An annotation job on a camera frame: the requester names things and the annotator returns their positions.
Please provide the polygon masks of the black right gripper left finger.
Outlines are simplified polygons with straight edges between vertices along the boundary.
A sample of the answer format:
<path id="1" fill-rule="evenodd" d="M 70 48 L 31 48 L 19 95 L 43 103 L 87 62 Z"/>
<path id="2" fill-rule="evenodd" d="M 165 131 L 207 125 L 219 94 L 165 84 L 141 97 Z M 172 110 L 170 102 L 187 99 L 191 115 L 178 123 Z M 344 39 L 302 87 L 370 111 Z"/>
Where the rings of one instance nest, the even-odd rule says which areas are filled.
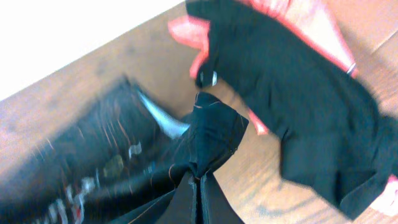
<path id="1" fill-rule="evenodd" d="M 186 172 L 175 190 L 169 206 L 156 224 L 196 224 L 197 183 L 191 172 Z"/>

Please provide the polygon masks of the black printed cycling jersey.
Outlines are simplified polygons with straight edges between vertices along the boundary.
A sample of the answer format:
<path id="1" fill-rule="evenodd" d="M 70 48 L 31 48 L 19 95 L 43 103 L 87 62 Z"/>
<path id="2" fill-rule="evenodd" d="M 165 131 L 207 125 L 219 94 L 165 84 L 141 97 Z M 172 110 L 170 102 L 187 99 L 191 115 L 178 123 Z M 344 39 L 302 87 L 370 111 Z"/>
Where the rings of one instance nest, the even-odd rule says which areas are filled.
<path id="1" fill-rule="evenodd" d="M 124 80 L 1 181 L 2 223 L 156 223 L 184 174 L 197 183 L 238 149 L 248 120 L 199 92 L 182 119 Z"/>

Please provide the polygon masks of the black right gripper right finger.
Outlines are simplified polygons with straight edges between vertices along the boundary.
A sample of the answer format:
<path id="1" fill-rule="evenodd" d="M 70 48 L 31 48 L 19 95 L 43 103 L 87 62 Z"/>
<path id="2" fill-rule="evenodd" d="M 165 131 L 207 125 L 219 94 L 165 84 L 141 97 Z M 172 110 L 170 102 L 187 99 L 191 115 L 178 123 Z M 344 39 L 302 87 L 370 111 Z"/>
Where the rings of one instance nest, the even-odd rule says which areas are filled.
<path id="1" fill-rule="evenodd" d="M 200 200 L 203 224 L 244 224 L 211 172 L 200 179 Z"/>

